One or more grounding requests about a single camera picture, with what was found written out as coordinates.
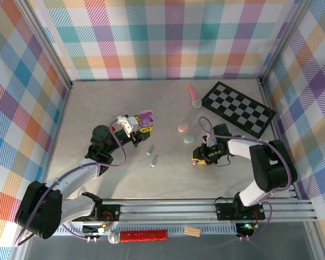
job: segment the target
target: gray table surface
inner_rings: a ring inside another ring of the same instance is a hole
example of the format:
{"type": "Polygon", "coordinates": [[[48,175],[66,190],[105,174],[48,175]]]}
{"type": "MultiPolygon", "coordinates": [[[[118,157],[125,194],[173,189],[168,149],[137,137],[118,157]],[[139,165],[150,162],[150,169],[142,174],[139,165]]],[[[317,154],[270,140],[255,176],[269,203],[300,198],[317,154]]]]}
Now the gray table surface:
{"type": "MultiPolygon", "coordinates": [[[[213,125],[226,123],[232,135],[246,135],[238,127],[202,107],[194,109],[187,90],[193,84],[202,98],[217,80],[154,80],[76,82],[62,123],[48,179],[76,166],[87,153],[92,130],[107,125],[119,115],[135,115],[154,110],[156,123],[153,135],[134,148],[125,146],[127,163],[110,168],[101,177],[91,180],[71,197],[84,191],[101,198],[214,198],[233,197],[254,179],[251,163],[241,157],[231,158],[226,167],[192,165],[192,151],[202,143],[204,132],[198,125],[200,116],[213,125]],[[196,142],[185,144],[185,133],[178,132],[181,122],[188,122],[188,133],[197,135],[196,142]],[[154,146],[151,156],[147,150],[154,146]],[[157,157],[155,168],[150,162],[157,157]]],[[[222,80],[225,84],[262,102],[256,80],[222,80]]],[[[270,127],[263,140],[274,138],[270,127]]],[[[122,162],[120,150],[113,153],[114,164],[122,162]]],[[[226,163],[221,158],[219,163],[226,163]]]]}

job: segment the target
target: pink macaron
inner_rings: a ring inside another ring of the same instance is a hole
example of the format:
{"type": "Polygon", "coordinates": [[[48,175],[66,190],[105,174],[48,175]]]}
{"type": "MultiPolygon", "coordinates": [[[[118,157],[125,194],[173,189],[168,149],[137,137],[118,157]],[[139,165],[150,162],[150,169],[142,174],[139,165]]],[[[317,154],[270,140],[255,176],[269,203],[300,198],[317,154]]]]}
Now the pink macaron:
{"type": "Polygon", "coordinates": [[[189,129],[189,124],[187,122],[181,123],[178,126],[178,131],[180,131],[181,133],[187,131],[189,129]]]}

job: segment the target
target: light blue object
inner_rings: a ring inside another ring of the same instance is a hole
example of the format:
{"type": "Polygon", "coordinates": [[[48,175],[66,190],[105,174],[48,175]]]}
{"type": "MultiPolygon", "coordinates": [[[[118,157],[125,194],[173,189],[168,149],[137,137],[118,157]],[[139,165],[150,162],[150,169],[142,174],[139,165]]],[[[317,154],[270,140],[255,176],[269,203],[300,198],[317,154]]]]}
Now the light blue object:
{"type": "Polygon", "coordinates": [[[195,142],[195,140],[196,140],[196,135],[194,135],[194,134],[187,134],[184,137],[184,142],[186,144],[191,144],[192,142],[195,142]]]}

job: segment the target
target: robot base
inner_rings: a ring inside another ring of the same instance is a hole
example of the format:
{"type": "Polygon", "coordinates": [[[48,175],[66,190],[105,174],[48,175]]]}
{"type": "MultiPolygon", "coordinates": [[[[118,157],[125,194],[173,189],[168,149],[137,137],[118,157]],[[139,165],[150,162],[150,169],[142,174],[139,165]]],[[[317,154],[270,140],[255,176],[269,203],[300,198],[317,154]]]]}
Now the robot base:
{"type": "Polygon", "coordinates": [[[233,204],[230,203],[217,203],[217,219],[218,220],[264,220],[265,212],[262,205],[254,205],[247,207],[245,210],[236,212],[233,204]]]}
{"type": "Polygon", "coordinates": [[[120,205],[119,204],[110,204],[106,205],[102,203],[102,199],[98,196],[90,193],[84,192],[83,196],[91,198],[95,202],[95,207],[93,212],[88,216],[83,216],[74,219],[75,222],[92,222],[92,221],[101,221],[101,222],[117,222],[119,221],[120,215],[120,205]]]}

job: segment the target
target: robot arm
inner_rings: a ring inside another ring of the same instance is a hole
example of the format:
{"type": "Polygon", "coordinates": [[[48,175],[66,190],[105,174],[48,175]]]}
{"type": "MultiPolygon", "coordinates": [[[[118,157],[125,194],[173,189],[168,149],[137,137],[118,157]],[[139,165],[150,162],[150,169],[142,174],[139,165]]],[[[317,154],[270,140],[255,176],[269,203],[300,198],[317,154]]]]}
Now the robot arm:
{"type": "MultiPolygon", "coordinates": [[[[117,122],[123,125],[123,129],[114,134],[122,145],[132,142],[137,147],[138,143],[151,136],[152,125],[134,132],[138,128],[139,120],[138,117],[129,118],[128,115],[118,117],[117,122]]],[[[97,163],[111,164],[113,161],[111,154],[119,148],[108,127],[104,125],[94,128],[90,142],[88,153],[85,159],[80,162],[81,166],[87,166],[81,167],[60,181],[58,181],[60,177],[44,184],[34,181],[27,187],[15,217],[15,222],[18,225],[26,225],[42,195],[55,182],[57,185],[47,194],[28,225],[27,229],[30,232],[47,239],[63,223],[82,216],[101,214],[101,212],[96,211],[96,206],[102,204],[102,200],[91,193],[85,192],[76,199],[67,200],[79,187],[102,175],[108,167],[97,163]]]]}
{"type": "MultiPolygon", "coordinates": [[[[215,126],[216,135],[231,136],[226,124],[215,126]]],[[[217,143],[211,147],[202,144],[193,151],[193,161],[211,165],[216,164],[224,155],[239,155],[251,160],[254,181],[244,190],[235,195],[234,204],[238,212],[254,206],[271,195],[274,189],[285,187],[288,183],[288,175],[283,163],[270,147],[257,142],[242,139],[216,138],[217,143]]],[[[290,169],[292,183],[297,180],[297,173],[289,154],[280,140],[269,142],[279,153],[290,169]]]]}

